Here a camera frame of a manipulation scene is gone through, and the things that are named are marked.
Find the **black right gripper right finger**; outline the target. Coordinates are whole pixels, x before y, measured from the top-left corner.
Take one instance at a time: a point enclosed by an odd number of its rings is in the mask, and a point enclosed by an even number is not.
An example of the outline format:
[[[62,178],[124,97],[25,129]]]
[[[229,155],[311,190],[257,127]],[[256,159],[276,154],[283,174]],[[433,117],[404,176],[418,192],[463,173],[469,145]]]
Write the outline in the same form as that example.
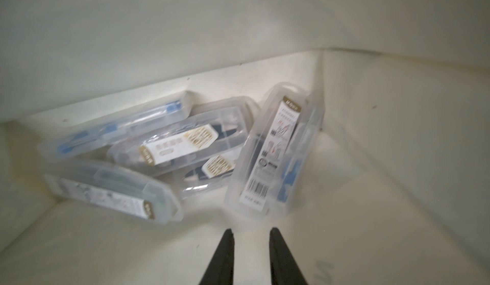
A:
[[[269,258],[272,285],[308,285],[280,230],[269,234]]]

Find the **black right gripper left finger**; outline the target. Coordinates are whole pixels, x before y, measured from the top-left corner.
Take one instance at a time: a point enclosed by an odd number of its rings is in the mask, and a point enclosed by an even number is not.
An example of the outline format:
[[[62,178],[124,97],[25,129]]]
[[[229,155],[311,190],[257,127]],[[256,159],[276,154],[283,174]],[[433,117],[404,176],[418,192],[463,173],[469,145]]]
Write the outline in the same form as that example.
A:
[[[225,230],[199,285],[234,284],[235,239],[232,230]]]

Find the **clear compass set case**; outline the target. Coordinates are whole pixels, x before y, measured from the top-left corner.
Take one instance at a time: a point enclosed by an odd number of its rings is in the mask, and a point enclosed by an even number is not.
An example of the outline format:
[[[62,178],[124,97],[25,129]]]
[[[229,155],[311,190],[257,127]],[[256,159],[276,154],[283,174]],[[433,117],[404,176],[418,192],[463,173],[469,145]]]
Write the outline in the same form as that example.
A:
[[[265,99],[228,183],[225,203],[254,219],[286,214],[324,118],[324,100],[291,83]]]

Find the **cream canvas tote bag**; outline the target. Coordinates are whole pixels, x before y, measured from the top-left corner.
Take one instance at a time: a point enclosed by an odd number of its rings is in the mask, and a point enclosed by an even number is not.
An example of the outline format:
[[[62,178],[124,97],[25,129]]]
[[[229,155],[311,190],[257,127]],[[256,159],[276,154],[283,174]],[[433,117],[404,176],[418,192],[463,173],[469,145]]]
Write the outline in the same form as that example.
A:
[[[37,144],[191,91],[316,91],[285,216],[218,189],[160,226],[53,197]],[[1,283],[198,284],[226,229],[269,284],[277,227],[309,284],[489,283],[489,0],[1,0]]]

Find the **clear compass case blue insert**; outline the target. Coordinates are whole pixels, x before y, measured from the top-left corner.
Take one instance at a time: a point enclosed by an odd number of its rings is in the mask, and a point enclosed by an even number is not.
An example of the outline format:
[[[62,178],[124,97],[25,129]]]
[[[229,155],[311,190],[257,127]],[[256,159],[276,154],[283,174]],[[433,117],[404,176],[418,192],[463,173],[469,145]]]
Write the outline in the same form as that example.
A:
[[[61,138],[38,145],[47,161],[69,159],[186,119],[193,106],[188,91],[159,98],[92,120]]]

